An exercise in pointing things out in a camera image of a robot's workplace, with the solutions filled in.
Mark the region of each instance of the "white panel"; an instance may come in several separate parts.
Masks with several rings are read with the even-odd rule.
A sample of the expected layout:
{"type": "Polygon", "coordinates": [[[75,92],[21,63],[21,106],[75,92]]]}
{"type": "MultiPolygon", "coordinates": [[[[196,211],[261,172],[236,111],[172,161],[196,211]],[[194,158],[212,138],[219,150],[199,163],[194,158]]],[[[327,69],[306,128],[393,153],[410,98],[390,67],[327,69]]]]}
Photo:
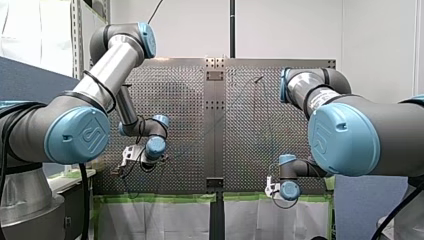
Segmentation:
{"type": "Polygon", "coordinates": [[[1,40],[2,56],[40,67],[40,1],[9,1],[5,22],[1,40]]]}
{"type": "Polygon", "coordinates": [[[236,8],[240,58],[341,58],[341,0],[243,0],[236,8]]]}
{"type": "Polygon", "coordinates": [[[72,77],[71,3],[40,2],[41,67],[72,77]]]}
{"type": "MultiPolygon", "coordinates": [[[[111,22],[130,23],[147,22],[159,1],[110,2],[111,22]]],[[[151,25],[159,57],[229,55],[228,0],[165,0],[151,25]]]]}
{"type": "Polygon", "coordinates": [[[413,95],[415,4],[344,0],[342,70],[355,93],[378,102],[413,95]]]}

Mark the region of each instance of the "silver metal tube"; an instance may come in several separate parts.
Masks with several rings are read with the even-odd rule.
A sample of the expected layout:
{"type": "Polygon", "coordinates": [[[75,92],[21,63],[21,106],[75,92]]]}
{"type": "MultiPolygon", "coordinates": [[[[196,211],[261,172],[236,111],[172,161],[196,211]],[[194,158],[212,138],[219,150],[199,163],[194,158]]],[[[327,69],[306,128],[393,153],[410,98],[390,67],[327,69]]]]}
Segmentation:
{"type": "MultiPolygon", "coordinates": [[[[109,42],[109,50],[90,70],[114,95],[118,93],[131,70],[140,62],[142,47],[129,36],[117,35],[109,42]]],[[[85,76],[74,88],[74,92],[84,94],[107,108],[111,96],[91,77],[85,76]]]]}
{"type": "Polygon", "coordinates": [[[311,114],[326,101],[340,95],[326,86],[319,87],[309,93],[313,88],[316,88],[321,84],[324,84],[323,80],[315,73],[300,73],[289,80],[288,94],[291,100],[294,101],[294,103],[302,110],[304,110],[304,101],[308,101],[306,104],[307,112],[308,114],[311,114]]]}
{"type": "Polygon", "coordinates": [[[116,103],[119,118],[123,125],[131,125],[138,121],[128,86],[121,87],[121,91],[116,95],[116,103]]]}

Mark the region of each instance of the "robotic arm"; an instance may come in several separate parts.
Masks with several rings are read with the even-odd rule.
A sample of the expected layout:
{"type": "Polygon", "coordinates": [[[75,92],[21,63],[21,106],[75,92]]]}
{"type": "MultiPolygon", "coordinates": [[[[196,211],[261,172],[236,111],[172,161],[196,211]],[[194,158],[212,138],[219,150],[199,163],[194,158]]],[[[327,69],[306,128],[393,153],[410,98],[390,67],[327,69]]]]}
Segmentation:
{"type": "MultiPolygon", "coordinates": [[[[27,114],[14,128],[9,142],[18,160],[75,164],[95,159],[109,140],[106,109],[111,102],[118,106],[120,129],[126,136],[149,136],[147,159],[155,160],[165,151],[168,118],[156,115],[150,121],[139,119],[124,85],[133,68],[155,55],[150,26],[106,26],[94,34],[90,50],[95,65],[80,83],[46,107],[27,114]],[[135,131],[139,125],[144,126],[143,132],[135,131]]],[[[6,120],[0,120],[0,126],[6,120]]]]}
{"type": "Polygon", "coordinates": [[[423,96],[399,104],[373,103],[351,94],[346,78],[333,69],[284,69],[280,93],[281,102],[309,119],[313,158],[280,157],[282,198],[299,197],[298,176],[424,174],[423,96]]]}
{"type": "Polygon", "coordinates": [[[169,119],[139,118],[125,85],[131,70],[156,54],[150,26],[101,28],[91,39],[90,52],[95,63],[90,72],[84,71],[72,91],[48,105],[0,102],[1,142],[6,146],[0,159],[7,164],[0,220],[7,239],[64,238],[63,198],[52,195],[41,163],[82,164],[97,158],[109,142],[107,114],[115,106],[122,135],[148,137],[141,158],[144,168],[153,168],[165,152],[169,119]],[[25,104],[29,107],[21,111],[25,104]]]}

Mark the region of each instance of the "green tape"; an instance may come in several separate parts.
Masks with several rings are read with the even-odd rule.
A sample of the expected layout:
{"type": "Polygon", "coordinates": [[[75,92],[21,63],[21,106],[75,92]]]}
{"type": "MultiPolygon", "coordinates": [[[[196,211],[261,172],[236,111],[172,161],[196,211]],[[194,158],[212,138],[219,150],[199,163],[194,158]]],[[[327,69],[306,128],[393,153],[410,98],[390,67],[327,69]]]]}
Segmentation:
{"type": "Polygon", "coordinates": [[[327,187],[327,190],[334,191],[334,187],[336,185],[336,178],[334,176],[329,178],[324,178],[325,180],[325,186],[327,187]]]}
{"type": "Polygon", "coordinates": [[[330,198],[330,201],[328,202],[328,231],[327,231],[327,238],[329,240],[333,239],[333,209],[334,209],[334,199],[333,197],[330,198]]]}
{"type": "MultiPolygon", "coordinates": [[[[271,199],[262,192],[251,192],[251,193],[224,193],[224,202],[236,202],[236,201],[256,201],[261,199],[271,199]]],[[[325,203],[332,201],[333,196],[331,194],[326,195],[302,195],[299,197],[301,202],[311,203],[325,203]]]]}
{"type": "Polygon", "coordinates": [[[94,196],[93,201],[99,204],[108,203],[209,203],[215,201],[214,194],[194,194],[194,195],[159,195],[159,194],[139,194],[132,198],[134,194],[128,195],[104,195],[94,196]]]}

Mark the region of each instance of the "metal bracket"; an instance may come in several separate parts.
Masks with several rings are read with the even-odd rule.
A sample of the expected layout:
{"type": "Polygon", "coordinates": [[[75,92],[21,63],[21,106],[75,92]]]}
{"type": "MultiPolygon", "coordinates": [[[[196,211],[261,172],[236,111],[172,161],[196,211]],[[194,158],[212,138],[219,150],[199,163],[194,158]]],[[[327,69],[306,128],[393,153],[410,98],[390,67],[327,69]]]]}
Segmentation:
{"type": "Polygon", "coordinates": [[[223,81],[224,71],[207,71],[206,81],[223,81]]]}
{"type": "Polygon", "coordinates": [[[222,177],[208,177],[206,178],[207,188],[222,188],[224,186],[224,178],[222,177]]]}

